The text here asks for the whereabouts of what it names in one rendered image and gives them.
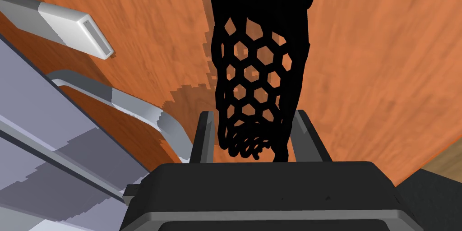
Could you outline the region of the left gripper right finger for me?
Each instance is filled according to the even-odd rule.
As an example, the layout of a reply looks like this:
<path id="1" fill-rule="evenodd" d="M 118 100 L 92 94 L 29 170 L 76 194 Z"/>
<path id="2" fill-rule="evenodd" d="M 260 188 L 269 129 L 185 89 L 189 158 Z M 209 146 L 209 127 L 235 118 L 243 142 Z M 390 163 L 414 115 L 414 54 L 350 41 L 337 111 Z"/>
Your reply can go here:
<path id="1" fill-rule="evenodd" d="M 332 159 L 304 110 L 296 110 L 290 134 L 297 162 L 331 162 Z"/>

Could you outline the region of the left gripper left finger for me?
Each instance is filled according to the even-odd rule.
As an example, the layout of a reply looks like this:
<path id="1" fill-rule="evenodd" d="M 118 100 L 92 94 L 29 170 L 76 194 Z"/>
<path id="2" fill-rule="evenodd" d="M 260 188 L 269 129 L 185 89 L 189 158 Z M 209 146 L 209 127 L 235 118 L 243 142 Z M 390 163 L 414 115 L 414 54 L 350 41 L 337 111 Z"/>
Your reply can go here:
<path id="1" fill-rule="evenodd" d="M 214 131 L 213 111 L 201 112 L 191 150 L 190 163 L 213 163 Z"/>

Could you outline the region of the black hexagon mesh holder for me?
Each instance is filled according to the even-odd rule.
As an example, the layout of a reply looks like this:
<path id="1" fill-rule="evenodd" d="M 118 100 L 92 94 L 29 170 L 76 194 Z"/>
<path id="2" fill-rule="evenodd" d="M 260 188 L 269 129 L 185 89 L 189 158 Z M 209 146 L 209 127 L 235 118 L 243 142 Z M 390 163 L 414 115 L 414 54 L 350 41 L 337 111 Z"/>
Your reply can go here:
<path id="1" fill-rule="evenodd" d="M 314 0 L 211 0 L 212 62 L 220 148 L 231 157 L 288 161 L 287 141 L 299 103 Z"/>

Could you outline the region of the orange wooden table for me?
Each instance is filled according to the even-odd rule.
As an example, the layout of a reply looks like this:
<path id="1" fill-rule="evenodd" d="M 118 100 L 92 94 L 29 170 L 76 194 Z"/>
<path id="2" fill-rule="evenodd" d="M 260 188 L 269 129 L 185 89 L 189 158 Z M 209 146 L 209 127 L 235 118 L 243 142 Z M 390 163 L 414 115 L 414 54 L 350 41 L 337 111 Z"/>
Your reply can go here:
<path id="1" fill-rule="evenodd" d="M 0 33 L 42 72 L 70 69 L 165 109 L 190 138 L 213 110 L 209 0 L 38 0 L 92 15 L 101 60 L 17 29 Z M 299 108 L 334 160 L 401 183 L 462 136 L 462 0 L 314 0 Z"/>

